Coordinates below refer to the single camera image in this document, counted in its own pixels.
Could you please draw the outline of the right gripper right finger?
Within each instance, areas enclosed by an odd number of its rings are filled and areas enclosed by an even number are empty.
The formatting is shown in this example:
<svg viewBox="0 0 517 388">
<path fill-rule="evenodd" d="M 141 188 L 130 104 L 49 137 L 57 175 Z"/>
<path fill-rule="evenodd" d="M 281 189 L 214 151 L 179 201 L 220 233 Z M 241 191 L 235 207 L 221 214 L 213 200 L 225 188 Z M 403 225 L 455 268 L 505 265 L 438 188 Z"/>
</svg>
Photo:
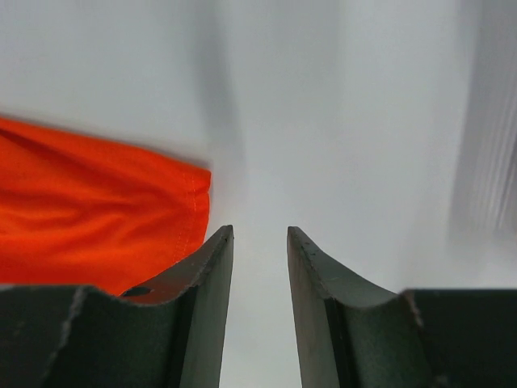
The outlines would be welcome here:
<svg viewBox="0 0 517 388">
<path fill-rule="evenodd" d="M 305 387 L 513 387 L 513 289 L 393 293 L 289 227 L 288 272 Z"/>
</svg>

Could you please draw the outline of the orange t-shirt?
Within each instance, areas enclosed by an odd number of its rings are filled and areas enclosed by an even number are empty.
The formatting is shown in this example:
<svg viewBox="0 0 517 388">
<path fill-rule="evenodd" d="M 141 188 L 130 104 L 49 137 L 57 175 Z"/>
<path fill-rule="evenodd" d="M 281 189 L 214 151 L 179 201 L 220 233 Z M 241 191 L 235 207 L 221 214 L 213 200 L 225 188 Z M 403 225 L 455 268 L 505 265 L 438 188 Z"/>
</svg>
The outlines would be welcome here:
<svg viewBox="0 0 517 388">
<path fill-rule="evenodd" d="M 119 295 L 196 251 L 211 174 L 132 145 L 1 121 L 1 281 Z"/>
</svg>

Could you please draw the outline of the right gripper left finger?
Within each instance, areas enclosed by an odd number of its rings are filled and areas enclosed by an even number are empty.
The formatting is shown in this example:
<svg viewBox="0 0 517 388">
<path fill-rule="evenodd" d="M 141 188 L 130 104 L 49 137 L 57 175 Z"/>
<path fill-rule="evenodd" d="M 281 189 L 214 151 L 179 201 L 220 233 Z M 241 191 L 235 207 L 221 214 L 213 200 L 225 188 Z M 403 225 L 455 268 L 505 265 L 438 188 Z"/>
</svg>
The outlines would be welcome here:
<svg viewBox="0 0 517 388">
<path fill-rule="evenodd" d="M 216 387 L 233 228 L 116 297 L 87 285 L 1 288 L 4 387 Z"/>
</svg>

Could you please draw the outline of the white plastic basket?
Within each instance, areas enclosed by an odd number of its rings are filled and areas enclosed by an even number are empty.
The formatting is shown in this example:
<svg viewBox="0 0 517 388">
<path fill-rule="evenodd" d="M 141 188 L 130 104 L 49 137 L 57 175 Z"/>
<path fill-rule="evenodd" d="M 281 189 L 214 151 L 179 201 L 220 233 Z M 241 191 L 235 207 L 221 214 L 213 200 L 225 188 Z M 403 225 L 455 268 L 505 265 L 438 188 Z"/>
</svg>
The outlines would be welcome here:
<svg viewBox="0 0 517 388">
<path fill-rule="evenodd" d="M 454 238 L 516 236 L 516 3 L 481 2 L 450 212 Z"/>
</svg>

